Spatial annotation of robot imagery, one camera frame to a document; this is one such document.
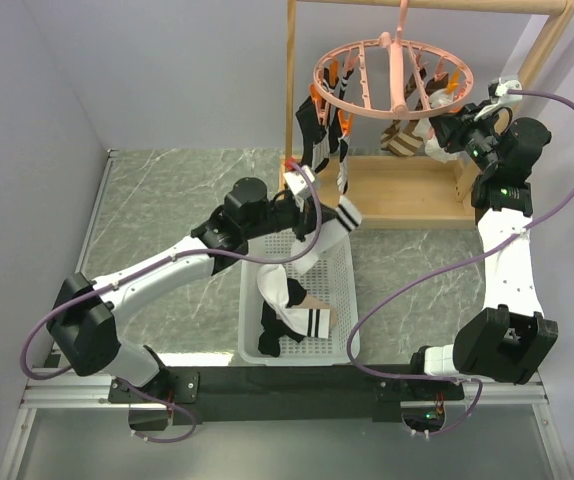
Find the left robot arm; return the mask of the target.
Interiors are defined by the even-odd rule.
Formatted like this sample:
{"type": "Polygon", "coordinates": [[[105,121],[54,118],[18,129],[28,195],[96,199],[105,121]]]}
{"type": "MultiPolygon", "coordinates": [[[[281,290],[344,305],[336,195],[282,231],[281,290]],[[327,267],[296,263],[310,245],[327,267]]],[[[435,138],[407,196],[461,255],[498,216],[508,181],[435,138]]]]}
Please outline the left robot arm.
{"type": "Polygon", "coordinates": [[[219,274],[245,259],[252,239],[290,230],[309,242],[336,212],[314,199],[286,192],[268,196],[258,178],[237,181],[210,217],[168,249],[122,271],[87,279],[76,273],[62,284],[47,330],[80,377],[104,371],[131,384],[143,401],[160,399],[166,368],[147,346],[120,338],[117,324],[173,290],[219,274]]]}

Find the pink round clip hanger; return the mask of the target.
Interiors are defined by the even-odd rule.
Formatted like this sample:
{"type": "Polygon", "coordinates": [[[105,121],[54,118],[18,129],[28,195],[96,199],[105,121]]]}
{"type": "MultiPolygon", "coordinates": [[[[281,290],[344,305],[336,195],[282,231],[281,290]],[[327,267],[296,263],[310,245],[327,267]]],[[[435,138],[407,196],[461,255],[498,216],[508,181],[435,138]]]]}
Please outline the pink round clip hanger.
{"type": "Polygon", "coordinates": [[[355,116],[383,120],[420,120],[444,113],[454,113],[463,104],[474,86],[472,70],[454,54],[430,44],[403,37],[409,3],[399,3],[399,15],[394,33],[383,32],[376,39],[358,40],[337,47],[322,56],[313,70],[310,84],[317,122],[329,126],[333,110],[337,109],[341,131],[351,132],[355,116]],[[389,107],[378,109],[372,105],[366,52],[381,48],[387,54],[389,107]],[[433,75],[446,75],[448,102],[434,105],[426,91],[427,82],[421,78],[423,56],[436,61],[433,75]],[[358,74],[359,99],[350,102],[340,97],[339,84],[349,71],[358,74]]]}

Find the white sock with black stripes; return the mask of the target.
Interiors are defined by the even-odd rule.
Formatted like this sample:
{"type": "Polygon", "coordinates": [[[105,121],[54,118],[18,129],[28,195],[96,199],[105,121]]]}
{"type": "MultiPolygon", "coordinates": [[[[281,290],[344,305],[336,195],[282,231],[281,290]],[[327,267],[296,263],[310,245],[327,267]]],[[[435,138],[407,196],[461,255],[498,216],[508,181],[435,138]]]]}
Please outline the white sock with black stripes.
{"type": "Polygon", "coordinates": [[[363,217],[358,208],[347,195],[339,197],[335,208],[336,217],[322,225],[318,240],[313,248],[302,258],[291,263],[299,275],[311,270],[324,253],[340,243],[345,237],[356,230],[362,223],[363,217]]]}

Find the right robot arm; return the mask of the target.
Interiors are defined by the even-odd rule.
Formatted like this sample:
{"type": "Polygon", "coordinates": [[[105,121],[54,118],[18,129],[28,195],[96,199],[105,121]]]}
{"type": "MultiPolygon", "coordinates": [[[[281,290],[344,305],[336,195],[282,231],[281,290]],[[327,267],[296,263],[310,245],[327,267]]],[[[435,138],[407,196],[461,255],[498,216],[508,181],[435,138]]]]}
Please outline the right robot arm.
{"type": "Polygon", "coordinates": [[[467,154],[480,170],[471,205],[486,255],[485,296],[482,310],[453,343],[419,350],[422,364],[405,377],[407,390],[419,399],[431,397],[447,376],[525,384],[558,339],[558,325],[546,318],[537,297],[527,228],[533,219],[528,178],[551,133],[532,118],[496,132],[499,115],[482,117],[479,111],[467,104],[430,120],[440,148],[467,154]]]}

